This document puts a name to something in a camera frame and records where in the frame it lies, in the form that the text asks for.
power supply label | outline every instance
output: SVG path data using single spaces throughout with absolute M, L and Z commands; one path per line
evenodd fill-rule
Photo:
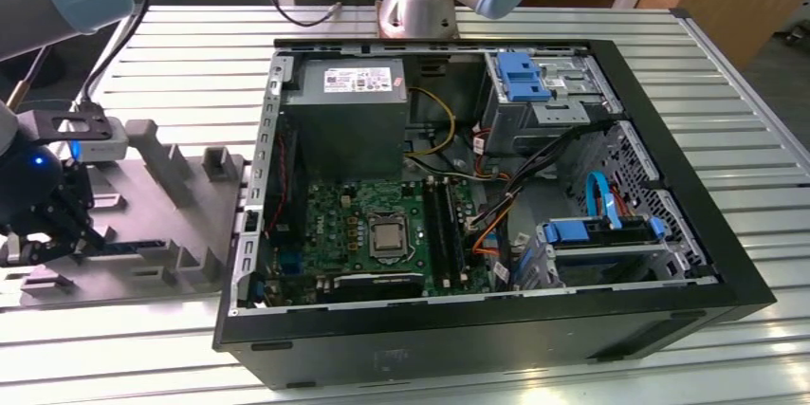
M 392 92 L 392 68 L 330 68 L 325 92 Z

metal slotted table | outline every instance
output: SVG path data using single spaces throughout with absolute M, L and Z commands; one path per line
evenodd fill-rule
M 322 9 L 297 8 L 315 19 Z M 218 296 L 0 314 L 5 403 L 710 403 L 810 399 L 810 157 L 689 19 L 665 10 L 460 11 L 465 38 L 609 39 L 626 56 L 779 303 L 638 361 L 274 392 L 211 350 Z M 109 114 L 154 119 L 186 156 L 251 157 L 282 37 L 376 37 L 370 8 L 299 29 L 262 7 L 154 7 L 97 89 Z M 19 271 L 0 304 L 19 297 Z

sticker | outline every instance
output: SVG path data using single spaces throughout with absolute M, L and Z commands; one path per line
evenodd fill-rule
M 552 87 L 565 87 L 566 82 L 562 78 L 548 78 L 546 85 Z
M 392 92 L 392 68 L 330 68 L 325 74 L 325 92 Z
M 498 278 L 509 283 L 509 269 L 504 267 L 501 261 L 496 262 L 496 266 L 493 267 L 493 272 L 498 275 Z
M 522 247 L 529 243 L 529 240 L 532 239 L 532 237 L 528 234 L 524 234 L 522 232 L 518 233 L 518 236 L 516 237 L 516 247 Z
M 473 138 L 473 152 L 477 153 L 477 155 L 482 156 L 484 155 L 484 145 L 486 144 L 486 141 L 484 140 L 484 138 Z

blue led light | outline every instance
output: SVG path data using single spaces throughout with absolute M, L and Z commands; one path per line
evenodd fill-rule
M 75 160 L 82 158 L 82 142 L 71 141 L 71 156 Z

yellow wire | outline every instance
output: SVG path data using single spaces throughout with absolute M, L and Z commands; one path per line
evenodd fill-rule
M 448 137 L 445 138 L 445 141 L 442 141 L 442 144 L 440 144 L 436 147 L 432 147 L 430 149 L 426 149 L 425 151 L 414 151 L 414 152 L 409 152 L 409 153 L 405 154 L 405 156 L 428 156 L 428 155 L 433 154 L 434 152 L 441 151 L 445 148 L 445 146 L 448 146 L 452 143 L 452 141 L 454 140 L 454 136 L 456 136 L 456 115 L 454 115 L 454 111 L 452 111 L 450 106 L 442 101 L 442 99 L 440 99 L 426 89 L 424 89 L 422 87 L 410 87 L 409 90 L 416 90 L 417 92 L 422 92 L 429 97 L 432 97 L 433 100 L 437 103 L 440 103 L 440 106 L 442 106 L 442 108 L 448 112 L 448 116 L 452 118 L 452 130 L 450 130 L 450 132 L 448 132 Z

